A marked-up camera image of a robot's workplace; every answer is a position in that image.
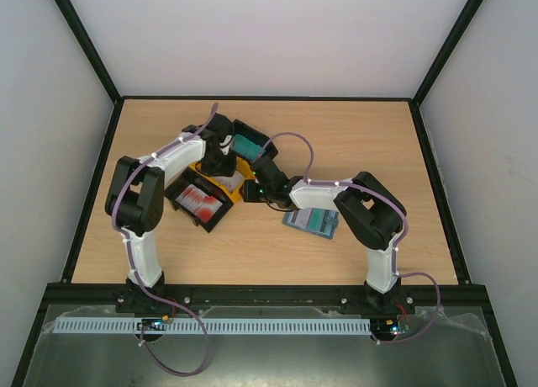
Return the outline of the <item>yellow bin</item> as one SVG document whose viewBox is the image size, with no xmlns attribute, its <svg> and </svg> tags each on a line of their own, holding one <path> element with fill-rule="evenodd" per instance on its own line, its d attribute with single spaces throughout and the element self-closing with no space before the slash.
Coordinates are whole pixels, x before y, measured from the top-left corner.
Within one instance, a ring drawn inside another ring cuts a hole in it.
<svg viewBox="0 0 538 387">
<path fill-rule="evenodd" d="M 201 164 L 198 162 L 192 163 L 188 167 L 191 168 L 197 174 L 201 175 L 203 178 L 207 179 L 211 184 L 220 188 L 224 192 L 224 194 L 231 200 L 231 202 L 235 204 L 242 199 L 240 190 L 244 181 L 254 179 L 254 174 L 251 171 L 249 162 L 247 160 L 238 156 L 235 158 L 235 162 L 235 171 L 231 177 L 210 177 L 206 174 L 203 174 L 199 170 Z"/>
</svg>

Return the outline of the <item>black bin with teal cards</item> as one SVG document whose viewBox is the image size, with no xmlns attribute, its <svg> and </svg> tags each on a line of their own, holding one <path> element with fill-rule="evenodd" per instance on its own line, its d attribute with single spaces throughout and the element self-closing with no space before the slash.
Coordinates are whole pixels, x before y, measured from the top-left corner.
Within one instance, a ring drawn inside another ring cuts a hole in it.
<svg viewBox="0 0 538 387">
<path fill-rule="evenodd" d="M 268 156 L 270 159 L 277 156 L 278 149 L 272 142 L 264 147 L 269 140 L 267 135 L 239 119 L 235 119 L 232 125 L 231 153 L 236 161 L 243 160 L 247 163 L 252 163 L 260 152 L 262 156 Z"/>
</svg>

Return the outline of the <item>black bin with red cards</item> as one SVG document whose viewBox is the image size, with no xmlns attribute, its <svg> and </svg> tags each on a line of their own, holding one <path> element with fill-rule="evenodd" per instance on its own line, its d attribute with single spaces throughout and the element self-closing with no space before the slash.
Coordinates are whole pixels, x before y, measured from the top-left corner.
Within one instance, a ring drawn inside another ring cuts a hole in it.
<svg viewBox="0 0 538 387">
<path fill-rule="evenodd" d="M 164 194 L 175 211 L 183 212 L 208 233 L 234 206 L 223 189 L 191 168 L 179 174 Z"/>
</svg>

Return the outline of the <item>white floral VIP card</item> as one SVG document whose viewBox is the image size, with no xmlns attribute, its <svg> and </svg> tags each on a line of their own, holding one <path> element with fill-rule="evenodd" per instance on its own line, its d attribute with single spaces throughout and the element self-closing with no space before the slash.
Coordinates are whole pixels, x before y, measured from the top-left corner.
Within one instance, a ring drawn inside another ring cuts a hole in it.
<svg viewBox="0 0 538 387">
<path fill-rule="evenodd" d="M 306 229 L 312 214 L 311 209 L 300 209 L 286 214 L 285 224 L 299 229 Z"/>
</svg>

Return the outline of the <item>teal card holder wallet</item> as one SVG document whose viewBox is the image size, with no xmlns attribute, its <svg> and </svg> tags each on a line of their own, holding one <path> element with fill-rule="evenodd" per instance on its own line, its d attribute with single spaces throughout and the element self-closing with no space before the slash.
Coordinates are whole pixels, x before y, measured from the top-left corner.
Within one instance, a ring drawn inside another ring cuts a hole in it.
<svg viewBox="0 0 538 387">
<path fill-rule="evenodd" d="M 282 223 L 295 230 L 331 240 L 339 224 L 339 213 L 327 209 L 300 209 L 287 212 Z"/>
</svg>

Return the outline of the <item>teal VIP card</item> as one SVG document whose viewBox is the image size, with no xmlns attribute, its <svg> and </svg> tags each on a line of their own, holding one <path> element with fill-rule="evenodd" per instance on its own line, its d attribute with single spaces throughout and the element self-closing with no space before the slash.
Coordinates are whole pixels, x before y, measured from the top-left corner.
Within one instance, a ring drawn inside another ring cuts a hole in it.
<svg viewBox="0 0 538 387">
<path fill-rule="evenodd" d="M 327 209 L 312 209 L 308 230 L 316 236 L 332 239 L 338 224 L 338 212 Z"/>
</svg>

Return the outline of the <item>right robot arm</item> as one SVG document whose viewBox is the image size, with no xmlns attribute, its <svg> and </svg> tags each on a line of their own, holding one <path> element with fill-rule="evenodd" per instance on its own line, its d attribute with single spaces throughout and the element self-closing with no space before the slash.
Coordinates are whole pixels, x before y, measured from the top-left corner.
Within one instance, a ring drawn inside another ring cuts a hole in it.
<svg viewBox="0 0 538 387">
<path fill-rule="evenodd" d="M 280 210 L 336 211 L 366 248 L 368 306 L 383 313 L 392 307 L 401 285 L 398 244 L 409 231 L 403 205 L 369 172 L 344 180 L 289 178 L 276 163 L 262 157 L 251 165 L 254 174 L 240 188 L 247 203 L 274 204 Z"/>
</svg>

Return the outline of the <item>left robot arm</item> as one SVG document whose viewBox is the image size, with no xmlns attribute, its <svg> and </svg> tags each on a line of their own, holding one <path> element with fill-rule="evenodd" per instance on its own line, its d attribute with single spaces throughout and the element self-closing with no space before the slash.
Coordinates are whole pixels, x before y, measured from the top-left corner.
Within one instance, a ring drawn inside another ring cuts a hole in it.
<svg viewBox="0 0 538 387">
<path fill-rule="evenodd" d="M 164 211 L 165 185 L 196 162 L 208 169 L 210 176 L 235 173 L 234 126 L 217 109 L 215 103 L 205 123 L 189 125 L 159 150 L 139 159 L 120 158 L 108 190 L 105 211 L 125 246 L 129 284 L 136 294 L 162 304 L 178 306 L 153 290 L 164 282 L 155 228 Z"/>
</svg>

